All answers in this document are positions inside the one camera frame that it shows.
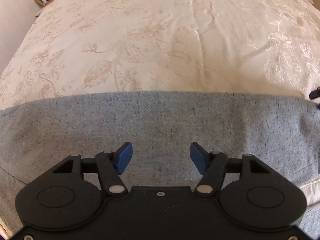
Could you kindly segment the grey speckled pants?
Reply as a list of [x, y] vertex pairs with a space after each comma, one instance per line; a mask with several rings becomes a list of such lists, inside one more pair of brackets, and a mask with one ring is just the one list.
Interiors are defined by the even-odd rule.
[[252, 154], [301, 188], [319, 181], [319, 110], [313, 102], [233, 93], [102, 93], [43, 99], [1, 111], [1, 223], [21, 223], [16, 194], [71, 154], [91, 158], [133, 144], [127, 186], [195, 186], [192, 142]]

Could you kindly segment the cream floral bedspread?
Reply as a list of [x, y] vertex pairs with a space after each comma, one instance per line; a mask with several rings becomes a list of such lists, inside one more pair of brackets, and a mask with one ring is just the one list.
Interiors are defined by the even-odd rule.
[[[1, 111], [102, 93], [309, 101], [318, 86], [319, 11], [308, 0], [56, 0], [1, 75]], [[319, 181], [301, 189], [302, 228], [316, 237]]]

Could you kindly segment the white nightstand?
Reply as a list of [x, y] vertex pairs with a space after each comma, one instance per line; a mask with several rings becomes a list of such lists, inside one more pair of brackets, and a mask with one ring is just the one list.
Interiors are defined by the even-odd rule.
[[47, 7], [49, 7], [49, 5], [42, 7], [41, 9], [39, 9], [36, 13], [35, 13], [35, 17], [39, 17], [41, 15], [41, 13], [44, 11], [44, 9], [46, 9]]

